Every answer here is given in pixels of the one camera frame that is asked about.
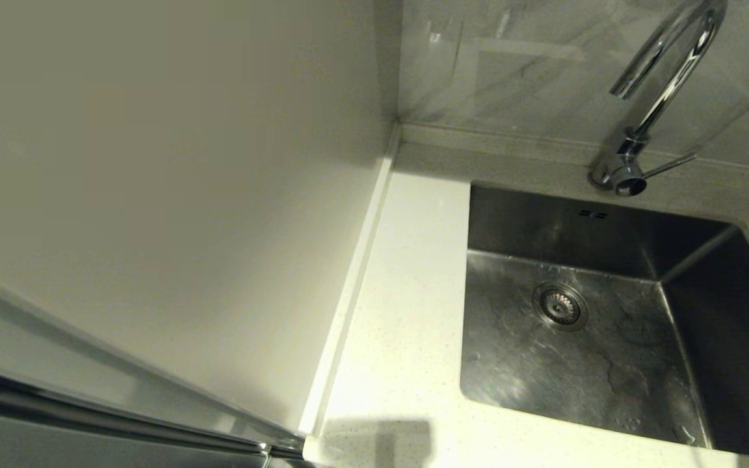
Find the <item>white appliance side panel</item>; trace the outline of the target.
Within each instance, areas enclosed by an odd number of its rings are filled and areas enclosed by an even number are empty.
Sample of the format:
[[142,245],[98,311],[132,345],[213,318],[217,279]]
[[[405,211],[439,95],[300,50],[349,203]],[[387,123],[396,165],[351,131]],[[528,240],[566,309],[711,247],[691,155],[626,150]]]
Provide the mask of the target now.
[[0,0],[0,289],[297,435],[404,0]]

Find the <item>chrome faucet lever handle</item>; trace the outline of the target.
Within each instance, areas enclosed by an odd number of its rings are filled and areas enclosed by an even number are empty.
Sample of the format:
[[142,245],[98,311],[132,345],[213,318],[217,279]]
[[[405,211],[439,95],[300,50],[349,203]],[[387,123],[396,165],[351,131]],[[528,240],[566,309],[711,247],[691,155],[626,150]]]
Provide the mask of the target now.
[[660,165],[657,168],[651,169],[650,171],[643,172],[643,177],[644,179],[655,177],[661,173],[671,171],[674,168],[678,168],[678,166],[683,166],[684,164],[695,161],[696,158],[698,158],[698,154],[696,152],[691,152],[689,154],[686,154],[685,156],[676,158],[670,162]]

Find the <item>grey steel appliance door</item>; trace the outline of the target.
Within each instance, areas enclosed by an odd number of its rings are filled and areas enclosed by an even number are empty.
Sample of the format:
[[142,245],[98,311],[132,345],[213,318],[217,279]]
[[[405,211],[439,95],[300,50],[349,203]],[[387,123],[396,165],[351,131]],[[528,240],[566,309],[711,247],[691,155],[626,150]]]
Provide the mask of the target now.
[[[0,289],[0,376],[89,407],[300,450],[304,438],[81,337]],[[0,468],[332,468],[0,417]]]

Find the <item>stainless steel sink basin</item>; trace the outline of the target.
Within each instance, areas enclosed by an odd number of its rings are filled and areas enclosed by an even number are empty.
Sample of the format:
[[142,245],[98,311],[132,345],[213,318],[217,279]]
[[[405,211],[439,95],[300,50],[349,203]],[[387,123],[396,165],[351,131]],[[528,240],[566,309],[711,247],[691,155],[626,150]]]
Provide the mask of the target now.
[[[579,291],[582,331],[532,308]],[[730,222],[473,184],[465,397],[749,457],[749,237]]]

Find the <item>white edge trim strip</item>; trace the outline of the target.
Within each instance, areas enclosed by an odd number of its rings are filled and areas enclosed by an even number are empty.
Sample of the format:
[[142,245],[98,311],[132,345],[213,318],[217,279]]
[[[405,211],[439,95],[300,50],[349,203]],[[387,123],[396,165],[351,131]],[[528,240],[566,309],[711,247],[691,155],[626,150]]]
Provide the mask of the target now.
[[386,152],[380,158],[377,166],[377,178],[358,233],[356,249],[353,251],[350,266],[346,270],[341,285],[341,296],[339,296],[335,307],[321,359],[318,367],[316,367],[315,377],[300,418],[299,430],[304,437],[316,437],[321,432],[325,411],[329,406],[331,391],[335,384],[348,337],[348,330],[353,322],[357,300],[365,279],[365,271],[376,237],[378,223],[380,223],[393,163],[401,145],[402,133],[403,125],[399,121],[395,122],[389,134]]

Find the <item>chrome gooseneck faucet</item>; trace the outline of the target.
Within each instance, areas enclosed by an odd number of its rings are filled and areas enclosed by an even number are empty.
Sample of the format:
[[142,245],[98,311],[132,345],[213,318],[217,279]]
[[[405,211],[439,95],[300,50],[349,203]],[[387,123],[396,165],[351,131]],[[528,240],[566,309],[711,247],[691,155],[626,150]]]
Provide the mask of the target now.
[[725,20],[726,11],[728,0],[683,0],[658,24],[612,84],[609,92],[613,97],[624,101],[632,98],[683,33],[693,29],[689,47],[639,124],[626,127],[624,139],[616,151],[598,157],[592,164],[588,181],[595,189],[611,190],[621,198],[637,196],[647,189],[651,178],[644,179],[645,170],[639,157],[651,141],[654,125],[707,55]]

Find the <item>round metal drain strainer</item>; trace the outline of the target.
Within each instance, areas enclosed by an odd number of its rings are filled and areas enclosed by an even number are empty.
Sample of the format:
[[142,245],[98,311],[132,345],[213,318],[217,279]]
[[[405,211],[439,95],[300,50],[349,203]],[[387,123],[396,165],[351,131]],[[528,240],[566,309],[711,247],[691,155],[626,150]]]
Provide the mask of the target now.
[[589,308],[579,291],[556,282],[538,284],[532,291],[532,308],[549,327],[562,332],[582,331],[589,321]]

